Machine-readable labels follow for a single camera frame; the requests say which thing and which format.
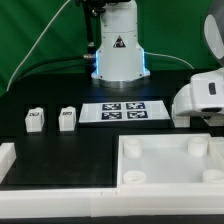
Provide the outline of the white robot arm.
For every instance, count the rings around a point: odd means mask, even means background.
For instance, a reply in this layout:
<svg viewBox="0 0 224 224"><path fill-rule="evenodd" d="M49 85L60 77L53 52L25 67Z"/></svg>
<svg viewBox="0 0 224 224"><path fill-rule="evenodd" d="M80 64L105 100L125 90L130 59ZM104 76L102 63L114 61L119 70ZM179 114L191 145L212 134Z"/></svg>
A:
<svg viewBox="0 0 224 224"><path fill-rule="evenodd" d="M145 51L138 43L135 0L75 0L87 17L100 18L101 45L95 53L92 80L110 88L134 86L148 77ZM204 34L222 67L196 74L174 97L172 113L177 116L224 115L224 3L214 0L215 9L205 19Z"/></svg>

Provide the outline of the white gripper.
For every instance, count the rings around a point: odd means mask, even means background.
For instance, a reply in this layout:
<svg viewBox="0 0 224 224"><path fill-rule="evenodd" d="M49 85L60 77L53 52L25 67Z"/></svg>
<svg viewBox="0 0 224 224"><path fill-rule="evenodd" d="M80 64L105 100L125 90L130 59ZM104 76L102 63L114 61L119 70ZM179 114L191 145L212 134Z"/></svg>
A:
<svg viewBox="0 0 224 224"><path fill-rule="evenodd" d="M174 97L177 116L224 115L224 68L191 77Z"/></svg>

